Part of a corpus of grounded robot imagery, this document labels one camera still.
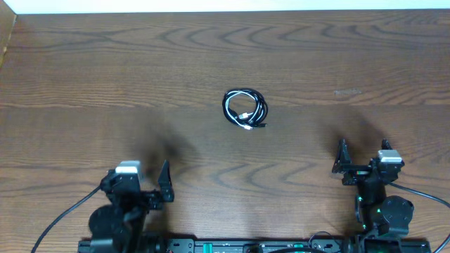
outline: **coiled cable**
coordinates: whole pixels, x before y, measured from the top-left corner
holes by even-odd
[[[255,110],[250,113],[244,112],[238,115],[237,112],[230,108],[230,100],[237,95],[246,95],[255,100]],[[263,95],[254,89],[241,88],[227,91],[222,101],[222,107],[225,118],[236,126],[243,127],[247,130],[266,126],[262,121],[266,118],[269,109]]]

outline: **green led light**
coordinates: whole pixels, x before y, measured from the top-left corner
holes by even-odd
[[[297,243],[294,244],[294,247],[303,247],[303,244]]]
[[[204,243],[203,244],[203,253],[213,253],[212,243]]]

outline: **black cable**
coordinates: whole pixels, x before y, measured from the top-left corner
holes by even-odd
[[[339,245],[339,248],[341,247],[341,244],[335,239],[335,237],[334,237],[333,235],[331,235],[331,234],[330,234],[329,232],[327,232],[327,231],[319,231],[319,232],[315,232],[315,233],[310,237],[310,239],[308,240],[308,247],[312,248],[312,239],[313,239],[316,235],[318,235],[319,233],[325,233],[325,234],[329,235],[329,236],[336,242],[336,244]]]
[[[246,95],[255,100],[255,110],[250,113],[244,112],[243,114],[238,115],[237,112],[230,108],[230,100],[237,95]],[[224,109],[225,118],[236,126],[243,127],[247,130],[266,126],[262,121],[266,118],[269,109],[263,95],[254,89],[241,88],[227,91],[222,101],[222,107]]]
[[[274,250],[274,251],[272,251],[270,253],[289,253],[289,252],[327,253],[327,252],[324,252],[323,250],[313,249],[313,248],[310,248],[310,247],[303,247],[303,248],[289,247],[289,248],[286,248],[286,249]]]
[[[443,200],[443,199],[440,199],[440,198],[438,198],[438,197],[435,197],[435,196],[433,196],[433,195],[429,195],[429,194],[427,194],[427,193],[422,193],[422,192],[420,192],[420,191],[418,191],[418,190],[414,190],[414,189],[411,189],[411,188],[407,188],[407,187],[404,187],[404,186],[400,186],[400,185],[398,185],[398,184],[396,184],[396,183],[393,183],[393,182],[391,182],[391,181],[389,181],[389,180],[386,180],[386,179],[382,179],[382,181],[383,181],[384,183],[388,184],[388,185],[394,186],[395,188],[398,188],[398,189],[401,189],[401,190],[405,190],[405,191],[407,191],[407,192],[410,192],[410,193],[414,193],[414,194],[420,195],[420,196],[422,196],[422,197],[427,197],[427,198],[429,198],[429,199],[431,199],[431,200],[434,200],[434,201],[438,201],[439,203],[441,203],[441,204],[445,205],[446,207],[450,208],[450,203],[448,203],[447,201],[445,201],[445,200]],[[444,240],[444,242],[443,242],[443,243],[442,243],[442,244],[434,251],[434,253],[438,253],[438,252],[440,252],[441,250],[443,250],[443,249],[445,248],[445,246],[446,246],[449,242],[450,242],[450,234],[447,236],[447,238]]]
[[[89,193],[86,197],[83,197],[79,202],[77,202],[77,204],[73,205],[71,208],[65,210],[60,216],[58,216],[58,218],[56,218],[45,230],[44,232],[42,232],[41,236],[39,236],[39,238],[37,239],[36,243],[34,244],[33,249],[31,250],[31,253],[35,253],[39,244],[41,244],[42,239],[44,239],[44,237],[47,235],[47,233],[51,230],[51,228],[53,228],[53,226],[55,224],[58,223],[58,221],[60,221],[65,215],[67,215],[68,213],[70,213],[71,211],[73,211],[75,208],[77,208],[78,206],[80,206],[81,204],[83,204],[84,202],[86,202],[86,200],[88,200],[90,197],[92,197],[92,195],[96,194],[98,192],[98,190],[100,190],[100,186],[98,186],[97,188],[95,188],[93,191],[91,191],[91,193]]]

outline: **cable coil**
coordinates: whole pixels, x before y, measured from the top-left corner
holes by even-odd
[[[237,112],[230,108],[230,100],[237,95],[251,97],[256,102],[255,110],[250,113],[244,112],[243,114],[238,115]],[[236,126],[243,127],[247,130],[266,126],[262,121],[266,118],[269,109],[263,95],[254,89],[241,88],[227,91],[224,95],[224,100],[222,101],[222,107],[224,109],[225,118]]]

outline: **white wall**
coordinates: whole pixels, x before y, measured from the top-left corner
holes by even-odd
[[[450,0],[5,0],[17,14],[450,8]]]

